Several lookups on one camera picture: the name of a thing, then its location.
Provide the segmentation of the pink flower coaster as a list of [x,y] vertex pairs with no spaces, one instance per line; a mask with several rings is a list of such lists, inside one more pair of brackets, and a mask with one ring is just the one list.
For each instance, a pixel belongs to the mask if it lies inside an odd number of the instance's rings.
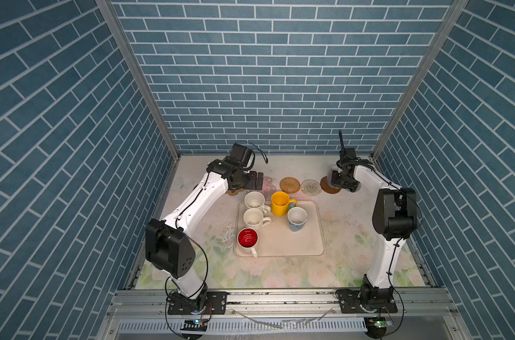
[[270,177],[264,177],[263,178],[263,190],[261,191],[261,193],[265,196],[271,196],[276,191],[277,191],[277,188],[274,184],[273,179]]

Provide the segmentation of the brown wooden round coaster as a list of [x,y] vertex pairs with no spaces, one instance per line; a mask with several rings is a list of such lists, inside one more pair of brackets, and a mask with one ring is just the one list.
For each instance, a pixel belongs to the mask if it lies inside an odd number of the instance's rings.
[[341,188],[333,187],[328,182],[328,177],[323,177],[320,181],[321,189],[327,194],[337,194],[341,191]]

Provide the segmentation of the brown paw shaped coaster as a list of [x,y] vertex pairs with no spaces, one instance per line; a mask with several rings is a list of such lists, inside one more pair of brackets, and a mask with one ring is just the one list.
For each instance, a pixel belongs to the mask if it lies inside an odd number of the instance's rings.
[[245,189],[229,190],[226,192],[226,194],[229,196],[237,196],[237,195],[243,193],[244,191],[245,191]]

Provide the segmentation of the yellow mug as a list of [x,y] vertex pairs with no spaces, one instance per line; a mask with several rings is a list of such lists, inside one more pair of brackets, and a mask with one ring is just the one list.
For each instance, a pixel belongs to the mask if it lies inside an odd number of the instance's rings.
[[291,208],[296,206],[297,200],[290,198],[284,191],[275,192],[271,197],[271,211],[275,216],[285,216]]

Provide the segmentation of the light blue mug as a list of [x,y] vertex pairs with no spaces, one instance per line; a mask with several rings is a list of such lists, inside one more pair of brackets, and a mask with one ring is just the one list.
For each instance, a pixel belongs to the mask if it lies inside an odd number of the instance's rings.
[[292,232],[300,231],[307,222],[308,214],[303,208],[291,208],[287,214],[289,228]]

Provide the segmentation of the red inside white mug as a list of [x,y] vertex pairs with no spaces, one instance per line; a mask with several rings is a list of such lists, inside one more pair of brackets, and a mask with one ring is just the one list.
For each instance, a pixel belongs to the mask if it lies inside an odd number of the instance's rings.
[[258,242],[259,235],[253,228],[244,228],[237,236],[237,247],[253,258],[258,258]]

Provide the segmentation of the beige serving tray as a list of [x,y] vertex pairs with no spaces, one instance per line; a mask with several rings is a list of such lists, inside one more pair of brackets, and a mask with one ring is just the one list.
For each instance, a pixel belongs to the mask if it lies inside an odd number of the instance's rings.
[[307,222],[300,231],[293,232],[287,217],[267,214],[271,223],[258,228],[257,255],[260,257],[321,256],[325,251],[318,205],[314,201],[300,201],[307,213]]

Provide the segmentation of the purple handle white mug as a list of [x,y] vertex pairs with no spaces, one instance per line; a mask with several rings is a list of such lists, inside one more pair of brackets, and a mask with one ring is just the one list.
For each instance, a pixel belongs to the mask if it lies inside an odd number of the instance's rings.
[[330,169],[328,176],[327,176],[327,184],[331,188],[341,188],[338,178],[339,178],[339,171],[337,169]]

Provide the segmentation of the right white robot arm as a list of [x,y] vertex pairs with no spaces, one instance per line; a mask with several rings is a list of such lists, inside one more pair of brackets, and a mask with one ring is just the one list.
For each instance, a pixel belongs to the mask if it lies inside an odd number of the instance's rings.
[[376,195],[372,226],[377,233],[370,270],[359,290],[335,292],[343,314],[396,313],[393,276],[402,247],[419,226],[416,191],[402,188],[385,178],[371,161],[357,156],[353,148],[342,147],[331,184],[356,192],[363,188]]

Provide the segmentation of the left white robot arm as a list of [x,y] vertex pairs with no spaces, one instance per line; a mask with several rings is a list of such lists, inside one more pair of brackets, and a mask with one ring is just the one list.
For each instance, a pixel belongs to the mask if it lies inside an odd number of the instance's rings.
[[174,211],[159,220],[152,219],[146,226],[145,259],[167,272],[177,293],[190,301],[199,300],[206,290],[206,279],[201,279],[192,268],[196,245],[192,233],[225,193],[263,188],[263,173],[253,170],[256,152],[268,162],[256,144],[234,143],[226,157],[207,165],[202,180]]

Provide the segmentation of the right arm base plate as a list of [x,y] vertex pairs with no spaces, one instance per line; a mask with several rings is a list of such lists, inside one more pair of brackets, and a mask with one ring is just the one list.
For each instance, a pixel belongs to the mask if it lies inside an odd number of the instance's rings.
[[338,299],[343,314],[392,314],[398,312],[392,288],[378,290],[338,289],[335,292],[335,297]]

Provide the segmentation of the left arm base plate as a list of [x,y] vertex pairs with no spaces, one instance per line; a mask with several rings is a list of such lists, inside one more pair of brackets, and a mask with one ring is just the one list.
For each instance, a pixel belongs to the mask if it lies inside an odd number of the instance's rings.
[[177,291],[168,295],[169,315],[224,315],[228,293],[225,291],[201,292],[195,300],[183,296]]

